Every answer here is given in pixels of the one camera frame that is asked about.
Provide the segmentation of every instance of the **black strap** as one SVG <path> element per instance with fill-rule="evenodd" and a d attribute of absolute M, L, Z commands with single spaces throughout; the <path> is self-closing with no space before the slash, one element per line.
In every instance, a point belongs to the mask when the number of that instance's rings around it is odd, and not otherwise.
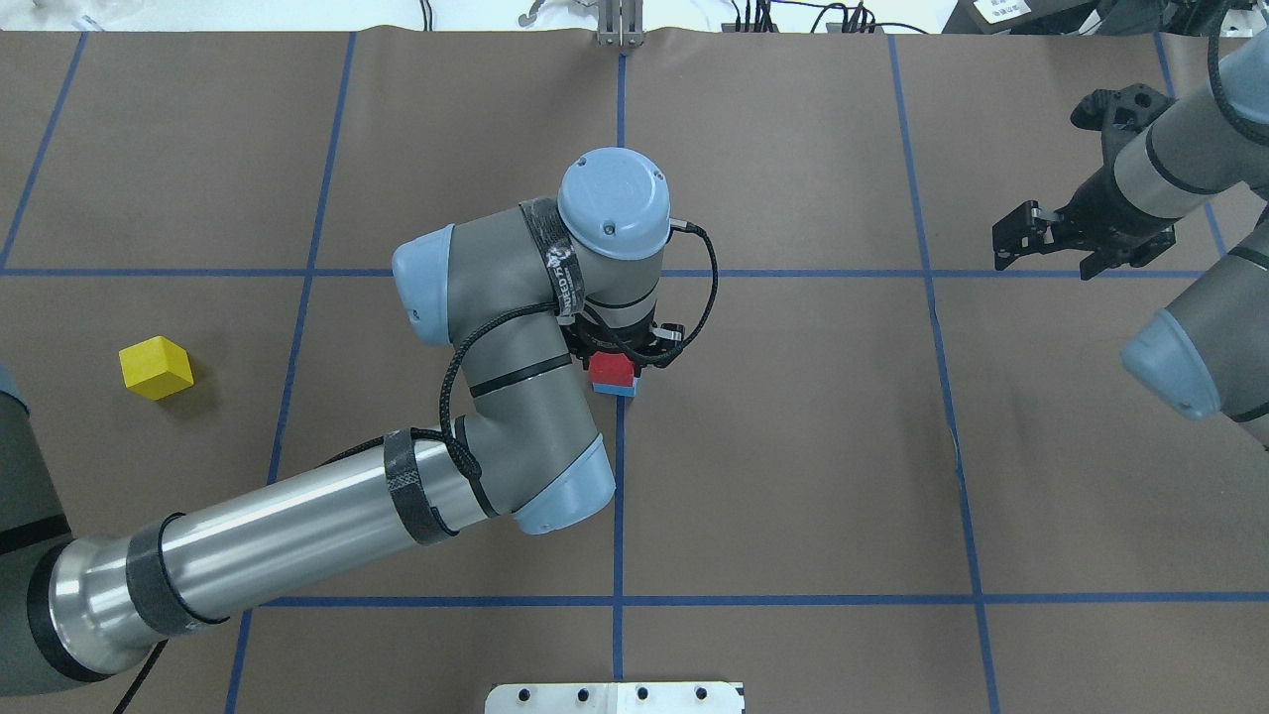
<path fill-rule="evenodd" d="M 128 542 L 128 561 L 123 567 L 128 597 L 137 615 L 151 630 L 166 637 L 197 633 L 228 620 L 208 620 L 194 613 L 168 577 L 168 566 L 162 561 L 162 531 L 181 516 L 184 514 L 173 514 L 137 531 Z"/>
<path fill-rule="evenodd" d="M 32 521 L 0 533 L 0 555 L 63 535 L 71 535 L 71 526 L 66 523 L 65 514 Z"/>
<path fill-rule="evenodd" d="M 36 571 L 30 574 L 30 583 L 27 586 L 27 625 L 30 628 L 30 637 L 36 640 L 36 647 L 44 656 L 44 662 L 63 677 L 76 682 L 100 682 L 110 675 L 94 672 L 79 663 L 75 657 L 62 644 L 62 638 L 57 637 L 57 628 L 53 626 L 53 613 L 48 607 L 48 586 L 53 578 L 53 566 L 57 557 L 70 545 L 63 543 L 49 549 Z"/>
<path fill-rule="evenodd" d="M 1253 250 L 1251 247 L 1244 247 L 1241 245 L 1235 245 L 1233 247 L 1230 249 L 1230 255 L 1237 255 L 1239 257 L 1242 257 L 1244 260 L 1249 260 L 1249 261 L 1255 263 L 1256 265 L 1260 265 L 1261 268 L 1269 270 L 1269 255 L 1265 255 L 1264 252 L 1261 252 L 1259 250 Z"/>
<path fill-rule="evenodd" d="M 445 528 L 440 514 L 428 503 L 410 430 L 383 436 L 383 476 L 401 525 L 416 543 L 433 545 L 458 535 Z"/>
<path fill-rule="evenodd" d="M 534 198 L 520 203 L 524 223 L 542 254 L 542 264 L 551 278 L 560 317 L 572 317 L 586 306 L 586 289 L 581 282 L 581 265 L 572 247 L 572 235 L 560 217 L 555 198 Z"/>
<path fill-rule="evenodd" d="M 1269 415 L 1269 402 L 1265 402 L 1264 405 L 1256 407 L 1255 410 L 1251 410 L 1250 412 L 1233 415 L 1230 419 L 1233 420 L 1233 424 L 1236 425 L 1245 425 L 1247 422 L 1255 422 L 1256 420 L 1264 417 L 1265 415 Z"/>
<path fill-rule="evenodd" d="M 491 392 L 503 389 L 504 387 L 511 387 L 513 384 L 519 384 L 527 379 L 536 378 L 538 375 L 549 373 L 551 370 L 558 370 L 560 368 L 567 368 L 572 364 L 571 354 L 557 354 L 549 360 L 543 360 L 528 368 L 520 368 L 514 373 L 508 373 L 500 378 L 494 378 L 491 380 L 485 380 L 478 386 L 471 388 L 468 392 L 472 394 L 472 399 L 477 397 L 485 397 Z"/>

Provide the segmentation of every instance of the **white mounting plate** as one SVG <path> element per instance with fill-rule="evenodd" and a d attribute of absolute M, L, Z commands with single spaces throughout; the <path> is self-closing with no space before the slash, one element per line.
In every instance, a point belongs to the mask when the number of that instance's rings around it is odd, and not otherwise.
<path fill-rule="evenodd" d="M 500 685 L 485 699 L 485 714 L 744 714 L 744 691 L 740 682 Z"/>

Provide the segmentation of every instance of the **white label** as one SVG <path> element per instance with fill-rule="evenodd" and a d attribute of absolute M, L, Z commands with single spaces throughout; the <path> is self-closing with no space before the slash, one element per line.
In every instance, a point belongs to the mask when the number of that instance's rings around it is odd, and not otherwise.
<path fill-rule="evenodd" d="M 1030 11 L 1025 0 L 973 0 L 973 6 L 990 24 L 1019 18 Z"/>

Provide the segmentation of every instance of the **black tape wrap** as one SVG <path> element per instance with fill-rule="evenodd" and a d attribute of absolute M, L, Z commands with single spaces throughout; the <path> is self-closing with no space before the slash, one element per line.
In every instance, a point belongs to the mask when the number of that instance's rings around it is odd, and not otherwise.
<path fill-rule="evenodd" d="M 581 282 L 581 264 L 572 247 L 572 235 L 560 217 L 555 198 L 534 198 L 520 203 L 524 223 L 542 254 L 542 264 L 551 278 L 561 320 L 570 318 L 586 306 L 586 288 Z"/>
<path fill-rule="evenodd" d="M 410 430 L 397 430 L 383 436 L 383 476 L 387 478 L 392 505 L 410 538 L 420 545 L 434 545 L 458 535 L 445 528 L 440 514 L 428 503 Z"/>
<path fill-rule="evenodd" d="M 44 656 L 44 662 L 63 677 L 76 682 L 100 682 L 110 675 L 94 672 L 79 663 L 77 659 L 62 644 L 62 638 L 57 635 L 57 626 L 53 625 L 53 614 L 48 607 L 48 587 L 53 580 L 53 567 L 57 557 L 70 543 L 55 545 L 36 564 L 36 571 L 30 574 L 27 585 L 27 624 L 30 626 L 30 637 L 36 640 L 36 647 Z"/>
<path fill-rule="evenodd" d="M 228 620 L 208 620 L 194 613 L 168 577 L 168 566 L 162 561 L 162 531 L 181 516 L 184 514 L 173 514 L 137 531 L 128 542 L 128 562 L 123 568 L 137 615 L 150 629 L 166 637 L 197 633 Z"/>

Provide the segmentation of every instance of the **blue tape line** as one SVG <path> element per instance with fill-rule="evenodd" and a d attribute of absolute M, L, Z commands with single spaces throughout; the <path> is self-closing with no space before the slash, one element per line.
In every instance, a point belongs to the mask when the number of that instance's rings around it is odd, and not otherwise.
<path fill-rule="evenodd" d="M 935 268 L 937 278 L 1079 278 L 1079 270 L 987 270 Z M 1148 270 L 1115 269 L 1098 275 L 1099 279 L 1197 279 L 1203 270 Z M 0 275 L 9 276 L 192 276 L 192 278 L 390 278 L 390 268 L 5 268 Z M 708 278 L 708 269 L 671 268 L 661 270 L 665 278 Z M 801 268 L 735 268 L 718 270 L 720 278 L 924 278 L 925 270 L 909 269 L 801 269 Z"/>
<path fill-rule="evenodd" d="M 802 269 L 802 268 L 727 268 L 720 278 L 919 278 L 921 270 L 904 269 Z M 666 278 L 707 278 L 708 269 L 671 268 L 661 270 Z"/>
<path fill-rule="evenodd" d="M 1269 592 L 1049 592 L 983 595 L 987 605 L 1096 605 L 1117 602 L 1269 602 Z"/>
<path fill-rule="evenodd" d="M 626 398 L 617 398 L 617 492 L 613 495 L 613 681 L 624 678 L 626 599 Z"/>
<path fill-rule="evenodd" d="M 1204 203 L 1203 212 L 1207 213 L 1207 226 L 1212 228 L 1212 238 L 1216 240 L 1216 251 L 1223 257 L 1228 250 L 1225 249 L 1225 236 L 1221 235 L 1221 224 L 1216 222 L 1216 211 L 1212 209 L 1211 203 Z"/>
<path fill-rule="evenodd" d="M 838 607 L 849 605 L 973 605 L 972 595 L 632 595 L 629 607 Z"/>
<path fill-rule="evenodd" d="M 312 292 L 313 269 L 317 266 L 317 250 L 321 246 L 321 228 L 326 213 L 326 198 L 330 193 L 330 176 L 335 170 L 335 152 L 339 148 L 339 128 L 344 118 L 344 100 L 348 98 L 348 80 L 353 70 L 353 51 L 357 48 L 357 33 L 348 33 L 348 46 L 344 49 L 344 71 L 339 80 L 339 96 L 335 100 L 335 118 L 331 122 L 330 145 L 326 147 L 326 166 L 322 170 L 321 193 L 317 197 L 317 214 L 313 218 L 313 233 L 308 243 L 308 264 L 305 284 L 299 290 L 299 308 L 296 311 L 296 328 L 291 336 L 291 354 L 287 359 L 287 378 L 282 386 L 282 405 L 278 408 L 278 426 L 273 432 L 273 450 L 269 455 L 269 476 L 265 484 L 278 481 L 278 465 L 282 462 L 282 438 L 287 431 L 287 417 L 291 412 L 291 393 L 296 382 L 296 365 L 299 361 L 299 345 L 305 334 L 305 318 L 308 313 L 308 295 Z M 225 699 L 225 713 L 232 714 L 237 708 L 237 689 L 242 676 L 242 659 L 246 656 L 246 643 L 251 637 L 251 613 L 242 616 L 239 626 L 239 642 L 233 656 L 233 673 L 230 676 L 230 690 Z"/>
<path fill-rule="evenodd" d="M 246 665 L 246 638 L 251 632 L 251 610 L 239 620 L 239 642 L 233 647 L 233 668 L 230 670 L 230 689 L 225 694 L 225 714 L 237 711 L 237 692 L 242 685 L 242 666 Z"/>
<path fill-rule="evenodd" d="M 13 276 L 195 276 L 195 278 L 275 278 L 303 276 L 303 268 L 6 268 L 3 275 Z"/>
<path fill-rule="evenodd" d="M 279 597 L 260 607 L 610 607 L 607 595 L 428 597 L 428 596 L 299 596 Z"/>
<path fill-rule="evenodd" d="M 617 56 L 617 146 L 626 146 L 626 52 Z"/>
<path fill-rule="evenodd" d="M 27 184 L 22 188 L 22 197 L 18 198 L 18 207 L 13 212 L 13 221 L 9 223 L 9 233 L 5 236 L 4 247 L 0 247 L 0 269 L 9 261 L 13 252 L 13 243 L 18 240 L 18 228 L 22 227 L 22 217 L 27 212 L 27 202 L 36 189 L 36 179 L 39 178 L 39 167 L 44 164 L 44 153 L 48 151 L 48 142 L 53 138 L 53 129 L 57 128 L 57 119 L 62 115 L 62 107 L 66 105 L 66 95 L 71 91 L 71 82 L 75 81 L 75 71 L 79 70 L 80 57 L 84 56 L 84 46 L 88 43 L 88 33 L 81 32 L 79 43 L 75 44 L 75 53 L 71 55 L 71 63 L 66 68 L 62 79 L 62 89 L 53 101 L 53 112 L 48 115 L 48 126 L 44 127 L 44 136 L 39 140 L 39 148 L 36 150 L 36 160 L 30 162 L 30 172 L 27 174 Z"/>
<path fill-rule="evenodd" d="M 260 607 L 326 609 L 452 609 L 452 607 L 612 607 L 607 595 L 560 596 L 296 596 L 279 597 Z M 869 607 L 971 605 L 1103 605 L 1151 602 L 1269 602 L 1266 591 L 1160 592 L 1023 592 L 930 595 L 627 595 L 623 607 Z"/>
<path fill-rule="evenodd" d="M 326 147 L 326 166 L 322 170 L 321 191 L 317 195 L 317 214 L 313 218 L 313 233 L 308 241 L 308 265 L 305 269 L 305 284 L 299 290 L 299 308 L 296 311 L 296 328 L 291 337 L 291 354 L 287 359 L 287 378 L 282 386 L 282 406 L 278 410 L 278 426 L 273 432 L 273 453 L 269 457 L 269 477 L 266 484 L 278 481 L 278 468 L 282 462 L 282 441 L 287 432 L 287 420 L 291 415 L 291 394 L 296 383 L 296 368 L 299 363 L 299 347 L 303 344 L 305 322 L 308 317 L 308 298 L 312 293 L 313 271 L 317 268 L 317 251 L 321 247 L 322 224 L 326 219 L 326 199 L 330 195 L 331 174 L 335 172 L 335 156 L 339 151 L 339 129 L 344 120 L 344 101 L 348 98 L 348 80 L 353 71 L 353 52 L 357 49 L 357 33 L 348 33 L 348 47 L 344 51 L 344 72 L 339 82 L 339 98 L 335 100 L 335 119 L 330 127 L 330 143 Z"/>
<path fill-rule="evenodd" d="M 895 80 L 895 103 L 898 109 L 898 131 L 904 140 L 904 162 L 907 166 L 907 186 L 912 197 L 912 218 L 916 223 L 916 241 L 921 251 L 921 269 L 925 271 L 925 299 L 930 312 L 930 328 L 934 332 L 934 354 L 939 368 L 939 384 L 943 389 L 943 413 L 948 431 L 952 432 L 952 446 L 956 450 L 956 479 L 961 500 L 961 530 L 964 534 L 964 550 L 970 564 L 970 585 L 975 596 L 975 616 L 978 623 L 978 646 L 982 651 L 982 671 L 987 687 L 987 706 L 991 714 L 1000 714 L 1000 696 L 996 690 L 996 668 L 991 656 L 991 634 L 987 629 L 987 609 L 982 604 L 982 577 L 978 571 L 978 550 L 973 538 L 973 516 L 970 512 L 970 490 L 964 481 L 964 463 L 961 459 L 961 435 L 956 425 L 956 407 L 952 403 L 952 383 L 948 379 L 947 353 L 943 347 L 943 327 L 939 323 L 937 298 L 934 293 L 934 273 L 930 266 L 930 247 L 925 236 L 925 216 L 921 211 L 921 193 L 916 183 L 916 160 L 912 155 L 912 137 L 907 124 L 907 107 L 904 99 L 904 77 L 898 63 L 898 47 L 895 36 L 886 36 L 890 44 L 891 74 Z"/>
<path fill-rule="evenodd" d="M 1173 86 L 1173 70 L 1167 66 L 1167 51 L 1164 49 L 1164 36 L 1155 30 L 1155 55 L 1159 56 L 1159 70 L 1164 74 L 1164 89 L 1167 95 L 1176 98 L 1176 88 Z"/>

